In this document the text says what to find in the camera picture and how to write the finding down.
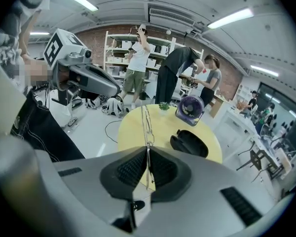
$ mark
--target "gray t-shirt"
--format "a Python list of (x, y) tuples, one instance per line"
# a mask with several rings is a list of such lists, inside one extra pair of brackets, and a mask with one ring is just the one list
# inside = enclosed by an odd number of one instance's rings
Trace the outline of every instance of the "gray t-shirt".
[(209, 72), (207, 79), (206, 79), (206, 82), (211, 83), (212, 78), (217, 78), (217, 82), (215, 83), (214, 87), (212, 88), (212, 91), (215, 91), (219, 87), (219, 85), (222, 81), (222, 72), (219, 69), (211, 70)]

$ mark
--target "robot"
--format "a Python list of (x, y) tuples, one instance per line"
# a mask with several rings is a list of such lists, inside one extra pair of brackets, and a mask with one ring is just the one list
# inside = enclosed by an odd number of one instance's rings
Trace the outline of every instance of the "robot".
[[(115, 96), (117, 83), (90, 57), (74, 34), (58, 29), (44, 51), (53, 85), (71, 99), (78, 89)], [(64, 67), (70, 71), (65, 85), (59, 81)], [(7, 121), (16, 117), (10, 116)], [(47, 152), (0, 130), (0, 192), (19, 218), (49, 237), (259, 236), (291, 200), (271, 209), (275, 203), (263, 189), (222, 164), (154, 146), (148, 154), (147, 148), (52, 163)], [(146, 169), (156, 191), (150, 213), (137, 225), (132, 191)]]

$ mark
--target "black pants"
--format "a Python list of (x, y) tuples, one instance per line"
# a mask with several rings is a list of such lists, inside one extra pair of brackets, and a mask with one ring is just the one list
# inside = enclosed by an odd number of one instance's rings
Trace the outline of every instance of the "black pants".
[(160, 67), (157, 79), (156, 104), (170, 103), (177, 81), (178, 77), (168, 67)]
[(204, 87), (202, 89), (202, 93), (201, 93), (200, 98), (204, 102), (204, 107), (206, 107), (212, 101), (212, 99), (214, 97), (214, 93), (215, 92), (209, 88)]
[(50, 111), (38, 105), (32, 91), (27, 95), (18, 119), (17, 127), (12, 127), (11, 134), (26, 140), (34, 149), (48, 152), (53, 162), (84, 159)]

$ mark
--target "person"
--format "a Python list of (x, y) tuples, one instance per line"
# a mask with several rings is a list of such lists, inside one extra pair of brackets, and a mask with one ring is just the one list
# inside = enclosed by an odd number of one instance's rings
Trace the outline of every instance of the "person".
[(244, 114), (246, 116), (250, 116), (251, 110), (255, 107), (257, 104), (257, 96), (258, 93), (254, 90), (251, 92), (252, 98), (250, 99), (249, 103), (245, 106), (244, 110), (240, 112), (240, 114)]
[(158, 72), (156, 104), (170, 103), (178, 77), (182, 76), (181, 74), (193, 63), (197, 66), (196, 74), (199, 74), (205, 68), (198, 54), (188, 46), (177, 48), (168, 55)]
[(270, 125), (274, 117), (275, 104), (270, 103), (269, 106), (262, 112), (260, 120), (256, 123), (256, 131), (260, 135), (262, 127), (264, 124)]
[(145, 84), (145, 72), (148, 57), (150, 55), (150, 46), (147, 42), (148, 31), (145, 25), (140, 25), (137, 31), (137, 40), (133, 44), (132, 49), (128, 54), (129, 65), (126, 71), (123, 89), (119, 94), (121, 99), (127, 95), (129, 91), (132, 91), (135, 87), (135, 93), (131, 104), (132, 110), (136, 108), (135, 102), (142, 92)]
[(208, 66), (208, 69), (211, 70), (207, 76), (206, 81), (193, 79), (193, 83), (200, 83), (204, 86), (200, 98), (204, 102), (204, 107), (206, 107), (212, 101), (215, 90), (219, 87), (222, 81), (222, 73), (220, 71), (221, 62), (215, 55), (207, 55), (204, 59), (204, 62), (205, 65)]
[[(34, 149), (48, 152), (52, 161), (81, 159), (83, 154), (50, 111), (35, 100), (32, 85), (52, 76), (48, 64), (32, 59), (27, 51), (30, 32), (43, 9), (49, 9), (49, 0), (16, 0), (0, 26), (0, 69), (26, 96), (11, 134), (26, 140)], [(61, 81), (68, 80), (69, 72), (64, 70), (60, 77)]]

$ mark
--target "khaki shorts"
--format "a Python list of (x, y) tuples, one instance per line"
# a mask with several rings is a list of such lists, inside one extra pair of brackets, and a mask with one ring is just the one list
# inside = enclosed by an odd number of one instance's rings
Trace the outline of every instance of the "khaki shorts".
[(141, 93), (145, 84), (145, 72), (141, 71), (134, 71), (127, 69), (124, 83), (123, 83), (123, 90), (125, 92), (132, 91), (135, 87), (136, 93)]

